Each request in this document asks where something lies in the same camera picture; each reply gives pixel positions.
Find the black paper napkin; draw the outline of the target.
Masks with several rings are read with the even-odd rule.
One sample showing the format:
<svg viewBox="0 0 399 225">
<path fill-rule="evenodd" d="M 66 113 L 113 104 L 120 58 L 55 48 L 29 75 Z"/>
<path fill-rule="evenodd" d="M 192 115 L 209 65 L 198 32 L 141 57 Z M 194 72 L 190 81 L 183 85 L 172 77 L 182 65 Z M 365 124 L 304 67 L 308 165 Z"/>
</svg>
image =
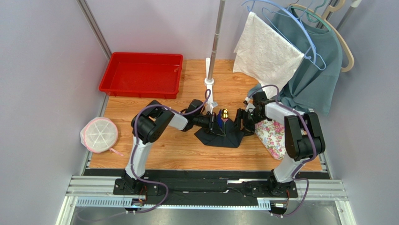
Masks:
<svg viewBox="0 0 399 225">
<path fill-rule="evenodd" d="M 240 128 L 230 119 L 226 122 L 225 127 L 225 133 L 222 135 L 207 132 L 205 128 L 201 128 L 194 135 L 206 146 L 224 148 L 238 148 L 244 137 L 254 135 L 254 132 Z"/>
</svg>

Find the iridescent spoon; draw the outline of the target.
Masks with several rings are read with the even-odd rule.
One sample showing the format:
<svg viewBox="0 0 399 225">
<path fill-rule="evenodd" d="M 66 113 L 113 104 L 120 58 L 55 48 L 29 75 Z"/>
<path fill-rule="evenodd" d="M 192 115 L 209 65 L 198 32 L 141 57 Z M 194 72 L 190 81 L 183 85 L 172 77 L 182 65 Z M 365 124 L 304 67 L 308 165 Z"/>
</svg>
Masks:
<svg viewBox="0 0 399 225">
<path fill-rule="evenodd" d="M 224 133 L 226 132 L 226 122 L 229 120 L 229 112 L 227 109 L 223 108 L 220 112 L 220 118 L 222 121 L 222 128 Z"/>
</svg>

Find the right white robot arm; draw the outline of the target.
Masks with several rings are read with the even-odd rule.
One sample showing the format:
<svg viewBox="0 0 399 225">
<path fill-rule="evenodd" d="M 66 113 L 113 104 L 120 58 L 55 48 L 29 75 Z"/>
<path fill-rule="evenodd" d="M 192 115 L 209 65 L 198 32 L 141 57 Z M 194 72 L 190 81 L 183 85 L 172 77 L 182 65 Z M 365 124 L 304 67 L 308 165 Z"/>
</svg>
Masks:
<svg viewBox="0 0 399 225">
<path fill-rule="evenodd" d="M 245 135 L 255 132 L 255 125 L 265 120 L 274 120 L 284 126 L 286 155 L 273 169 L 272 180 L 288 183 L 294 180 L 299 170 L 309 161 L 325 151 L 325 140 L 318 115 L 314 112 L 299 112 L 281 102 L 266 98 L 257 92 L 246 109 L 238 109 L 233 128 Z"/>
</svg>

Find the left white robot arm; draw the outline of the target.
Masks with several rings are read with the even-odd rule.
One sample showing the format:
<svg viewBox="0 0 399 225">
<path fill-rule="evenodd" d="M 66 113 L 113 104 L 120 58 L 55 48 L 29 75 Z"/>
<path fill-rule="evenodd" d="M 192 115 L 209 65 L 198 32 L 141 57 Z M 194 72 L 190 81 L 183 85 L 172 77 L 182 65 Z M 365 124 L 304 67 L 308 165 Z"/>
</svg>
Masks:
<svg viewBox="0 0 399 225">
<path fill-rule="evenodd" d="M 186 109 L 175 111 L 153 100 L 143 108 L 131 122 L 133 148 L 125 168 L 125 183 L 133 189 L 140 183 L 139 179 L 145 174 L 150 149 L 168 126 L 183 132 L 192 129 L 193 126 L 201 127 L 208 133 L 219 130 L 216 114 L 204 114 L 204 104 L 194 99 Z"/>
</svg>

